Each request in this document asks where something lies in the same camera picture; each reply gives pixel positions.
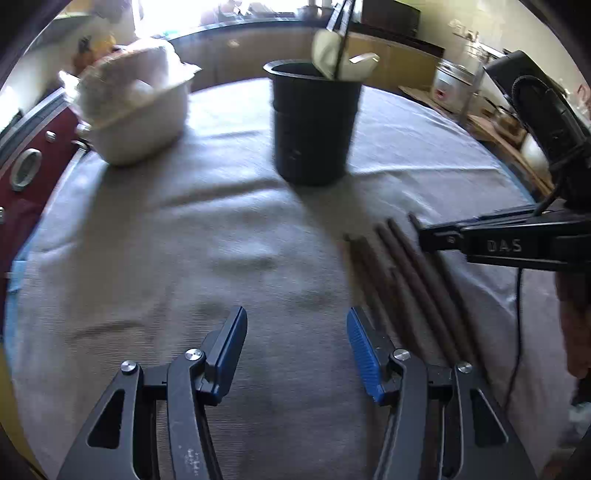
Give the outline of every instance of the blue gripper pad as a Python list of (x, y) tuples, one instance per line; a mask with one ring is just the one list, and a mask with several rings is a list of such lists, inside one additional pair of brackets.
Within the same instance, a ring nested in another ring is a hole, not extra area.
[(362, 311), (351, 309), (347, 315), (347, 335), (353, 349), (355, 362), (359, 368), (361, 380), (365, 391), (373, 397), (374, 401), (381, 404), (384, 400), (384, 388), (382, 386), (382, 372), (379, 359), (374, 347), (369, 341), (368, 334), (374, 330)]

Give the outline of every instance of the blue cloth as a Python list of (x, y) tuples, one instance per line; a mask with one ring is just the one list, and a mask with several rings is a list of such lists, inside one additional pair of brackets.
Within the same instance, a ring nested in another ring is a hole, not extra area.
[(31, 243), (35, 237), (35, 232), (29, 236), (25, 244), (22, 246), (20, 252), (12, 262), (11, 276), (8, 280), (6, 303), (4, 306), (4, 332), (2, 341), (7, 356), (8, 366), (12, 369), (12, 362), (14, 360), (14, 339), (17, 332), (18, 321), (18, 292), (22, 286), (22, 280), (25, 275), (25, 267), (27, 266), (27, 257), (31, 251)]

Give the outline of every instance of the metal screw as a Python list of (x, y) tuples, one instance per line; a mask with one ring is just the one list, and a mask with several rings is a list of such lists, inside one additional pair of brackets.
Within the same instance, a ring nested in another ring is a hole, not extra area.
[(472, 364), (461, 362), (457, 365), (457, 369), (463, 374), (469, 374), (472, 371)]
[(133, 360), (125, 360), (123, 363), (121, 363), (121, 371), (124, 374), (129, 375), (136, 369), (137, 366), (138, 364), (135, 363)]
[(203, 352), (199, 348), (191, 348), (185, 352), (185, 358), (187, 360), (199, 360), (203, 356)]
[(410, 352), (408, 350), (405, 350), (404, 348), (399, 348), (398, 350), (394, 351), (394, 358), (396, 360), (404, 362), (405, 360), (408, 360), (410, 358)]

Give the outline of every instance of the metal pot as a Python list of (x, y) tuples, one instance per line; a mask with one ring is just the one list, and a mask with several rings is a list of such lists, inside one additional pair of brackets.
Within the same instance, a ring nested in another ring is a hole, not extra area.
[(525, 137), (525, 129), (517, 115), (501, 105), (494, 104), (488, 98), (483, 98), (495, 109), (491, 122), (499, 135), (517, 147), (521, 145)]
[(472, 93), (474, 75), (447, 60), (437, 66), (431, 98), (443, 108), (459, 113)]

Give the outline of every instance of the stainless steel pot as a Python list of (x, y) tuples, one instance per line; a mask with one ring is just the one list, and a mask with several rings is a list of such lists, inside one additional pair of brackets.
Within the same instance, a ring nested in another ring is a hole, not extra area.
[(431, 98), (443, 108), (459, 113), (470, 98), (474, 75), (447, 60), (437, 66)]

